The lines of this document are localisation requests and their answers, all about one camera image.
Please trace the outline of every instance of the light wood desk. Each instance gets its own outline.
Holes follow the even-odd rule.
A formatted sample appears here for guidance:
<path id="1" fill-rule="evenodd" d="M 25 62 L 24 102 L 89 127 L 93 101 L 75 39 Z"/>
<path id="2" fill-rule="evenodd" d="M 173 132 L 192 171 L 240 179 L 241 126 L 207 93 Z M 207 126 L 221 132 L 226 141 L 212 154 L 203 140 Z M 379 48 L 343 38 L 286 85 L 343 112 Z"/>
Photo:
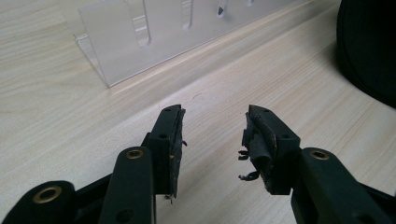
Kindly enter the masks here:
<path id="1" fill-rule="evenodd" d="M 293 223 L 238 161 L 248 105 L 273 110 L 302 147 L 335 153 L 362 183 L 396 190 L 396 110 L 335 64 L 339 1 L 289 6 L 109 89 L 74 42 L 55 0 L 0 2 L 0 219 L 32 187 L 80 189 L 112 172 L 168 105 L 182 104 L 178 197 L 158 223 Z"/>

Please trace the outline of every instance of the black plastic part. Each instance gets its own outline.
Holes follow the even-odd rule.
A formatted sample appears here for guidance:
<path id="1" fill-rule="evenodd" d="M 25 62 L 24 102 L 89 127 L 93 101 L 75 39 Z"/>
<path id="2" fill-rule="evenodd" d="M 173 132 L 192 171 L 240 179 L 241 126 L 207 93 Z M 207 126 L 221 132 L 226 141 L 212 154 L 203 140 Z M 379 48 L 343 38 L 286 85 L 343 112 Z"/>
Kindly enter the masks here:
<path id="1" fill-rule="evenodd" d="M 388 215 L 393 223 L 396 223 L 396 197 L 390 196 L 377 189 L 373 189 L 369 186 L 361 184 L 366 190 L 370 197 L 376 202 L 376 204 L 382 209 L 384 213 Z"/>
<path id="2" fill-rule="evenodd" d="M 155 223 L 151 153 L 123 150 L 108 185 L 99 223 Z"/>
<path id="3" fill-rule="evenodd" d="M 154 167 L 155 194 L 177 196 L 177 179 L 182 156 L 181 105 L 166 107 L 143 141 L 142 147 L 151 151 Z"/>
<path id="4" fill-rule="evenodd" d="M 70 223 L 73 220 L 74 187 L 66 181 L 41 184 L 22 196 L 4 224 Z"/>
<path id="5" fill-rule="evenodd" d="M 343 75 L 375 99 L 396 108 L 396 1 L 343 0 L 337 54 Z"/>
<path id="6" fill-rule="evenodd" d="M 107 175 L 76 191 L 74 206 L 77 212 L 74 223 L 85 224 L 98 222 L 110 178 L 111 175 Z"/>
<path id="7" fill-rule="evenodd" d="M 290 194 L 299 145 L 300 138 L 272 111 L 249 106 L 242 146 L 271 194 Z"/>
<path id="8" fill-rule="evenodd" d="M 299 223 L 391 223 L 365 189 L 331 153 L 319 148 L 305 148 L 299 159 L 299 173 L 312 200 L 318 220 L 306 220 L 313 206 L 293 203 Z"/>
<path id="9" fill-rule="evenodd" d="M 129 185 L 133 182 L 132 187 L 134 188 L 136 185 L 145 184 L 144 181 L 136 180 L 136 178 L 140 178 L 134 177 L 136 174 L 147 174 L 146 178 L 151 179 L 150 185 L 152 186 L 152 190 L 148 191 L 149 188 L 138 189 L 135 193 L 137 193 L 138 200 L 140 201 L 132 202 L 139 206 L 134 211 L 144 209 L 144 212 L 138 212 L 138 214 L 139 216 L 145 216 L 145 218 L 149 217 L 149 219 L 143 220 L 139 216 L 136 217 L 135 212 L 131 212 L 132 210 L 127 208 L 120 211 L 116 223 L 127 223 L 128 219 L 133 220 L 134 223 L 148 223 L 146 220 L 151 220 L 151 217 L 154 217 L 153 220 L 155 221 L 155 194 L 177 196 L 177 179 L 182 156 L 181 148 L 182 145 L 187 145 L 182 139 L 182 120 L 184 113 L 185 110 L 181 108 L 181 105 L 169 106 L 161 112 L 152 132 L 146 135 L 142 147 L 138 147 L 144 148 L 145 151 L 148 150 L 145 155 L 146 158 L 150 158 L 150 162 L 141 161 L 145 164 L 136 166 L 131 170 L 127 166 L 122 168 L 124 161 L 120 160 L 120 164 L 116 163 L 115 168 L 115 172 L 119 173 L 118 177 L 113 178 L 112 175 L 107 175 L 76 192 L 73 185 L 65 181 L 52 181 L 37 186 L 27 192 L 18 201 L 14 208 L 7 214 L 4 223 L 97 223 L 104 209 L 105 197 L 107 199 L 106 203 L 110 204 L 105 206 L 107 211 L 109 211 L 108 209 L 118 208 L 117 206 L 113 206 L 113 203 L 120 206 L 130 203 L 130 200 L 124 197 L 131 196 L 127 192 L 131 189 Z M 111 189 L 108 188 L 110 179 L 112 179 L 113 183 Z M 62 187 L 62 194 L 60 194 L 57 200 L 53 200 L 50 203 L 34 204 L 32 195 L 35 195 L 48 185 Z M 153 199 L 152 206 L 142 207 L 142 204 L 148 202 L 148 197 Z"/>

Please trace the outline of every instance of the screw hole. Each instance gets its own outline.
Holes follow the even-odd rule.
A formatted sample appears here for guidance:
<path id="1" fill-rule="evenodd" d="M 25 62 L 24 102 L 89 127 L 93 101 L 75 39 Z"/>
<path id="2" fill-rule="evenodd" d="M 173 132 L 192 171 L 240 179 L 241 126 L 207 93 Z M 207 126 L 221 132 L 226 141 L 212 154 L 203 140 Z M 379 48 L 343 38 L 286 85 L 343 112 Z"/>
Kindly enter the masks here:
<path id="1" fill-rule="evenodd" d="M 138 149 L 130 150 L 126 153 L 126 158 L 128 159 L 137 159 L 143 156 L 143 151 Z"/>
<path id="2" fill-rule="evenodd" d="M 317 160 L 326 161 L 330 158 L 329 155 L 321 151 L 310 151 L 310 154 L 313 158 Z"/>
<path id="3" fill-rule="evenodd" d="M 40 190 L 34 197 L 35 203 L 49 203 L 61 195 L 62 189 L 59 186 L 50 186 Z"/>
<path id="4" fill-rule="evenodd" d="M 119 223 L 127 223 L 131 221 L 133 217 L 134 217 L 134 211 L 132 211 L 131 209 L 125 209 L 117 214 L 116 220 Z"/>

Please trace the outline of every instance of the clear acrylic stand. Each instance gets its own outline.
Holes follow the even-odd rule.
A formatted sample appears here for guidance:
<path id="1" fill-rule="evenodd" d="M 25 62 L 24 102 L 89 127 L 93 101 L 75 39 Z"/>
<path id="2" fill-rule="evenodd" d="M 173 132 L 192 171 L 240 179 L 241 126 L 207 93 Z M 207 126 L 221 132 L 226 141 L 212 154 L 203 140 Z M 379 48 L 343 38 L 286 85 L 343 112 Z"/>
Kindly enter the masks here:
<path id="1" fill-rule="evenodd" d="M 60 0 L 108 86 L 301 0 Z"/>

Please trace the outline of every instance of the metal screw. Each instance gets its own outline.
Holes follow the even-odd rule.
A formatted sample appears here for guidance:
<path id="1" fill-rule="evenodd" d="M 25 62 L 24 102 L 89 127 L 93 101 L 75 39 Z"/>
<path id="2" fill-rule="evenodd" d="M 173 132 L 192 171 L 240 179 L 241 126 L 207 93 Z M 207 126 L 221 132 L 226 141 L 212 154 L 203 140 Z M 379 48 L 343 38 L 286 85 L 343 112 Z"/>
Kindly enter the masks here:
<path id="1" fill-rule="evenodd" d="M 50 186 L 40 190 L 34 197 L 33 202 L 35 203 L 49 203 L 54 199 L 58 198 L 62 193 L 62 188 L 59 186 Z"/>
<path id="2" fill-rule="evenodd" d="M 143 151 L 140 149 L 132 149 L 126 153 L 126 158 L 130 160 L 138 159 L 143 156 Z"/>

